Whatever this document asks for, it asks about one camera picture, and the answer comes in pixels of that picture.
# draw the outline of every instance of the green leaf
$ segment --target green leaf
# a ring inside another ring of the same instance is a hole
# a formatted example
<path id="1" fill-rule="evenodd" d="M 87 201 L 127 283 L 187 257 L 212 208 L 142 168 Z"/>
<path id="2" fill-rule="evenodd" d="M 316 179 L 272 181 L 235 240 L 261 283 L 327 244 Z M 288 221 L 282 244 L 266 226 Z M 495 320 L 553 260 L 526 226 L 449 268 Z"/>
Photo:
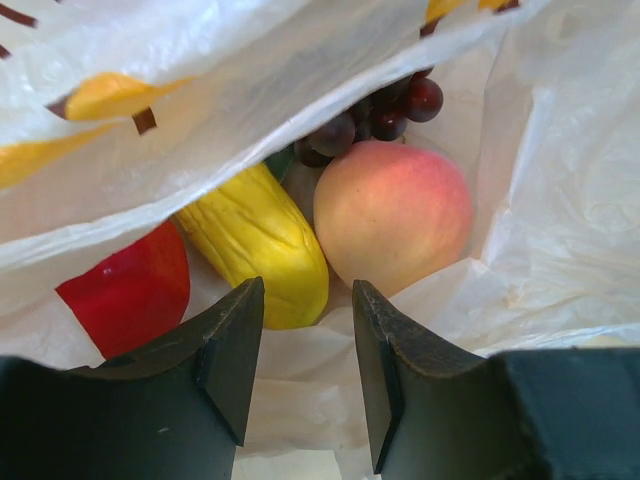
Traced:
<path id="1" fill-rule="evenodd" d="M 285 175 L 289 171 L 289 167 L 293 162 L 293 145 L 289 145 L 288 147 L 283 148 L 279 152 L 274 153 L 273 155 L 268 156 L 264 163 L 269 168 L 271 174 L 276 177 L 278 182 L 282 182 L 284 180 Z"/>

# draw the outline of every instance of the red object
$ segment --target red object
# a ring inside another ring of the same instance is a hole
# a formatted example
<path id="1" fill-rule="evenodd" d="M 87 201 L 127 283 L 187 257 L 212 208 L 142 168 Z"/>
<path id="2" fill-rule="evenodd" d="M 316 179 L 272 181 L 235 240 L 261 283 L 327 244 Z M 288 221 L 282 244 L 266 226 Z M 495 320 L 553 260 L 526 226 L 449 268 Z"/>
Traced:
<path id="1" fill-rule="evenodd" d="M 182 238 L 165 222 L 56 291 L 109 359 L 178 326 L 190 287 Z"/>

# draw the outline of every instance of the white plastic bag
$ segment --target white plastic bag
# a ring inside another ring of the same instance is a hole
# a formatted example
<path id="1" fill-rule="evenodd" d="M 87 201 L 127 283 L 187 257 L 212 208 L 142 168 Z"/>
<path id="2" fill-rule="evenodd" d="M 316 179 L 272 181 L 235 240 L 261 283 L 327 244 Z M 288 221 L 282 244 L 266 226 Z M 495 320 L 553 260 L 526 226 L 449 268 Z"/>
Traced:
<path id="1" fill-rule="evenodd" d="M 69 3 L 79 11 L 73 21 L 89 18 L 80 13 L 84 2 Z M 112 2 L 128 10 L 101 7 L 112 22 L 105 25 L 125 31 L 132 10 L 142 14 L 158 3 Z M 62 319 L 52 296 L 57 284 L 367 92 L 433 63 L 445 106 L 433 122 L 412 125 L 407 142 L 435 146 L 467 172 L 477 206 L 473 248 L 470 258 L 417 282 L 394 304 L 483 355 L 640 342 L 640 72 L 633 67 L 640 63 L 640 2 L 522 3 L 500 16 L 466 4 L 417 42 L 422 1 L 192 0 L 150 17 L 148 35 L 140 37 L 148 50 L 126 58 L 106 30 L 104 58 L 56 56 L 52 71 L 66 62 L 73 73 L 59 68 L 55 81 L 29 74 L 35 46 L 17 62 L 17 77 L 9 62 L 0 63 L 0 121 L 11 126 L 0 132 L 0 145 L 25 135 L 9 122 L 23 118 L 16 112 L 54 101 L 106 66 L 152 84 L 200 75 L 153 105 L 159 128 L 139 138 L 130 120 L 120 119 L 0 192 L 0 351 L 61 367 L 99 363 L 77 324 Z M 200 16 L 175 15 L 174 8 Z M 176 19 L 173 29 L 166 18 Z M 248 36 L 232 28 L 236 21 L 252 25 L 243 27 Z M 173 33 L 158 35 L 161 27 Z M 86 31 L 74 31 L 86 44 Z M 217 44 L 222 32 L 230 37 Z M 59 42 L 52 50 L 63 55 L 67 43 Z M 147 69 L 154 59 L 161 66 Z M 59 122 L 45 117 L 25 114 L 24 124 L 48 134 Z M 309 177 L 300 168 L 287 179 L 307 214 Z M 189 314 L 227 288 L 201 260 L 192 257 L 199 280 Z M 334 282 L 333 290 L 332 311 L 319 326 L 264 332 L 239 455 L 333 450 L 343 478 L 359 480 L 370 465 L 351 311 L 347 289 Z"/>

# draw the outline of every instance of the toy fruit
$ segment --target toy fruit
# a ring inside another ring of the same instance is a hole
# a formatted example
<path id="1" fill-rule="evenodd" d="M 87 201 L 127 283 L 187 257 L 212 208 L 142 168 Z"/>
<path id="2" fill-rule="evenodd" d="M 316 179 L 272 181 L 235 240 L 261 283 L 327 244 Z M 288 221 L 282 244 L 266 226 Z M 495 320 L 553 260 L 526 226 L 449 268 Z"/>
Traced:
<path id="1" fill-rule="evenodd" d="M 473 207 L 461 170 L 445 157 L 366 141 L 326 168 L 313 216 L 338 276 L 390 296 L 460 258 Z"/>
<path id="2" fill-rule="evenodd" d="M 142 346 L 178 326 L 189 303 L 180 233 L 165 222 L 56 291 L 106 359 Z"/>
<path id="3" fill-rule="evenodd" d="M 263 163 L 176 217 L 231 286 L 264 279 L 265 327 L 306 327 L 318 319 L 329 297 L 327 263 L 311 226 Z"/>

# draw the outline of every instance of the red grape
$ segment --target red grape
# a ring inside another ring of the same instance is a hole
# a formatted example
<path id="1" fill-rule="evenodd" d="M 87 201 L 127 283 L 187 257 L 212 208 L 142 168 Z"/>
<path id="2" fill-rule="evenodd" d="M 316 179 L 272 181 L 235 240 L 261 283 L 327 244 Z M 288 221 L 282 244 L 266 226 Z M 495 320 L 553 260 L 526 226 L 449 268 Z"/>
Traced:
<path id="1" fill-rule="evenodd" d="M 428 78 L 412 80 L 407 92 L 400 100 L 404 114 L 418 123 L 433 120 L 444 103 L 442 89 Z"/>
<path id="2" fill-rule="evenodd" d="M 407 128 L 407 118 L 396 105 L 371 110 L 371 134 L 378 140 L 392 142 Z"/>
<path id="3" fill-rule="evenodd" d="M 505 10 L 511 10 L 512 8 L 518 8 L 520 6 L 519 0 L 509 0 L 505 4 L 495 9 L 496 13 L 504 12 Z"/>
<path id="4" fill-rule="evenodd" d="M 398 97 L 405 92 L 410 81 L 411 76 L 401 78 L 400 80 L 373 92 L 371 94 L 371 102 L 373 103 L 373 106 L 386 107 L 387 105 L 395 102 Z"/>
<path id="5" fill-rule="evenodd" d="M 316 152 L 311 146 L 309 137 L 302 138 L 293 144 L 293 151 L 301 164 L 309 168 L 322 168 L 326 167 L 333 160 L 331 157 L 326 157 L 321 153 Z"/>
<path id="6" fill-rule="evenodd" d="M 362 100 L 356 102 L 350 109 L 349 115 L 353 119 L 356 127 L 369 118 L 369 112 L 371 111 L 371 99 L 364 97 Z"/>
<path id="7" fill-rule="evenodd" d="M 351 115 L 342 112 L 309 135 L 309 142 L 316 152 L 326 157 L 338 157 L 349 150 L 356 136 L 356 126 Z"/>
<path id="8" fill-rule="evenodd" d="M 435 32 L 439 21 L 440 18 L 436 18 L 435 20 L 431 20 L 429 23 L 423 25 L 423 27 L 420 29 L 420 38 L 428 37 L 433 32 Z"/>
<path id="9" fill-rule="evenodd" d="M 431 75 L 431 72 L 433 72 L 433 67 L 427 68 L 426 70 L 418 70 L 413 74 L 413 77 L 411 77 L 411 81 L 418 80 L 420 78 L 427 78 L 429 75 Z"/>
<path id="10" fill-rule="evenodd" d="M 371 138 L 371 122 L 365 120 L 356 129 L 356 138 L 353 143 L 364 142 L 365 140 L 369 140 Z"/>

